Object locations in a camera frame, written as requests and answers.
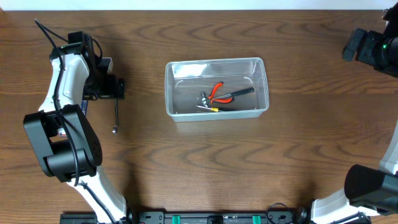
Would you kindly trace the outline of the chrome offset wrench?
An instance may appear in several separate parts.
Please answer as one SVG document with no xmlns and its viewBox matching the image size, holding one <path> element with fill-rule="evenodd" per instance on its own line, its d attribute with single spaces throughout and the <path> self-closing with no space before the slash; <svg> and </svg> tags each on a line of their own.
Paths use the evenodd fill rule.
<svg viewBox="0 0 398 224">
<path fill-rule="evenodd" d="M 115 125 L 113 126 L 113 134 L 117 134 L 119 126 L 118 99 L 114 101 L 114 112 L 115 112 Z"/>
</svg>

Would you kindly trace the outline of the small black-handled hammer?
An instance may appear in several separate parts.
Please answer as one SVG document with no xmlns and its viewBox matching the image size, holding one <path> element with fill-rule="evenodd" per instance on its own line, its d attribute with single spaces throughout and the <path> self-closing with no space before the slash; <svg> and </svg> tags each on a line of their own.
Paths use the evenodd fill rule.
<svg viewBox="0 0 398 224">
<path fill-rule="evenodd" d="M 232 92 L 232 93 L 228 93 L 228 94 L 223 95 L 223 96 L 215 96 L 215 98 L 218 99 L 218 98 L 224 98 L 224 97 L 227 97 L 227 96 L 235 97 L 235 96 L 245 95 L 245 94 L 253 93 L 253 92 L 254 92 L 254 88 L 250 87 L 250 88 L 246 88 L 246 89 L 243 89 L 243 90 L 238 90 L 238 91 L 235 91 L 235 92 Z M 201 93 L 201 103 L 202 103 L 203 106 L 209 106 L 209 104 L 211 104 L 209 99 L 208 99 L 208 96 L 206 96 L 204 92 Z"/>
</svg>

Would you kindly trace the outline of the red-handled pliers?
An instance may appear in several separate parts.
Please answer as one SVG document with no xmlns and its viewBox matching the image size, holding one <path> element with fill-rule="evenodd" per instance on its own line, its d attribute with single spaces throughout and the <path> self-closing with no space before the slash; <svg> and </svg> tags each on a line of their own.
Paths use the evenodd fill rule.
<svg viewBox="0 0 398 224">
<path fill-rule="evenodd" d="M 224 85 L 223 82 L 219 82 L 219 83 L 217 83 L 217 84 L 213 87 L 213 89 L 212 89 L 212 91 L 211 91 L 211 94 L 210 94 L 210 96 L 208 97 L 210 103 L 228 104 L 228 103 L 231 103 L 231 102 L 234 101 L 234 97 L 232 97 L 232 96 L 227 96 L 227 97 L 218 98 L 218 99 L 215 98 L 215 94 L 216 94 L 218 88 L 220 88 L 220 87 L 223 86 L 223 85 Z"/>
</svg>

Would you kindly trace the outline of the black yellow screwdriver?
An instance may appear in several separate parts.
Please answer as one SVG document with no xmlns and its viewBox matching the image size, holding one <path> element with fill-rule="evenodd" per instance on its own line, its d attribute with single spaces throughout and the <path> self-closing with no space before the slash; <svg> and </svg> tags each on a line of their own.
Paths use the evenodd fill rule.
<svg viewBox="0 0 398 224">
<path fill-rule="evenodd" d="M 201 105 L 196 105 L 197 108 L 201 108 L 204 110 L 212 111 L 212 112 L 225 112 L 225 111 L 237 111 L 236 109 L 231 109 L 231 108 L 216 108 L 216 107 L 208 107 L 208 106 L 201 106 Z"/>
</svg>

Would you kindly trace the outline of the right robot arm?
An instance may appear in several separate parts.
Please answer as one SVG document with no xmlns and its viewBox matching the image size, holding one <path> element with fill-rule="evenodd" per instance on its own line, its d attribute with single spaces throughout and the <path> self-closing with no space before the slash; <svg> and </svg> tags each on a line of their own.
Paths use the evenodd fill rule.
<svg viewBox="0 0 398 224">
<path fill-rule="evenodd" d="M 357 60 L 375 71 L 397 77 L 397 6 L 385 11 L 384 32 L 355 29 L 342 58 Z M 297 216 L 297 223 L 370 223 L 371 217 L 397 213 L 397 134 L 378 169 L 359 164 L 348 171 L 342 189 L 316 199 Z"/>
</svg>

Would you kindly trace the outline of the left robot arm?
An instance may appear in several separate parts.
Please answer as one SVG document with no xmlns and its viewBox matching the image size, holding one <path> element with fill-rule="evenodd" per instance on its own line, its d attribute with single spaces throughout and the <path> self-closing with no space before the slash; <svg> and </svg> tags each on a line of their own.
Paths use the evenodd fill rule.
<svg viewBox="0 0 398 224">
<path fill-rule="evenodd" d="M 126 199 L 104 173 L 100 140 L 86 118 L 90 100 L 124 99 L 124 80 L 111 73 L 111 58 L 95 54 L 95 45 L 79 31 L 52 50 L 47 96 L 23 125 L 44 174 L 73 187 L 95 212 L 92 218 L 68 217 L 66 222 L 133 223 Z"/>
</svg>

